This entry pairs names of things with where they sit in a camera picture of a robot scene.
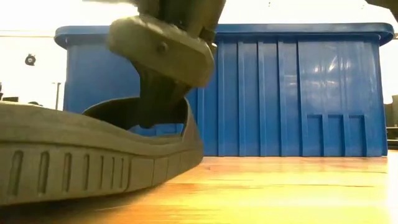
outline blue plastic bin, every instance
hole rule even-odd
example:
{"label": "blue plastic bin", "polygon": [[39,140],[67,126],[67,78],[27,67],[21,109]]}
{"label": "blue plastic bin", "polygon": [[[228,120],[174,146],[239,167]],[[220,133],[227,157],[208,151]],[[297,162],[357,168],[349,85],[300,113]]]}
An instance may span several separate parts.
{"label": "blue plastic bin", "polygon": [[[57,30],[68,50],[65,110],[139,94],[133,66],[106,48],[108,28]],[[387,155],[379,46],[393,33],[389,24],[220,25],[215,75],[188,96],[205,154]]]}

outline blue bin lid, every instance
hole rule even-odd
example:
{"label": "blue bin lid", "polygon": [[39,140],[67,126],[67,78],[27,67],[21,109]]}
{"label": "blue bin lid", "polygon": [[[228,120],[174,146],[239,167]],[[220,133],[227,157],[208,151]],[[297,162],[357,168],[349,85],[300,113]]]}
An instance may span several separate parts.
{"label": "blue bin lid", "polygon": [[[69,37],[106,35],[109,26],[65,26],[55,32],[55,42],[66,48]],[[220,24],[219,34],[267,34],[267,35],[379,35],[380,45],[394,38],[394,29],[387,23],[347,24]]]}

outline wooden floor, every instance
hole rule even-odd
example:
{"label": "wooden floor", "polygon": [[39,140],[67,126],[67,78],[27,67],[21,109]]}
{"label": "wooden floor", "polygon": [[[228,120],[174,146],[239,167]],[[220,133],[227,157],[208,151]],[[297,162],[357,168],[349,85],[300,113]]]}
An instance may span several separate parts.
{"label": "wooden floor", "polygon": [[154,189],[0,210],[0,223],[398,223],[398,152],[217,158]]}

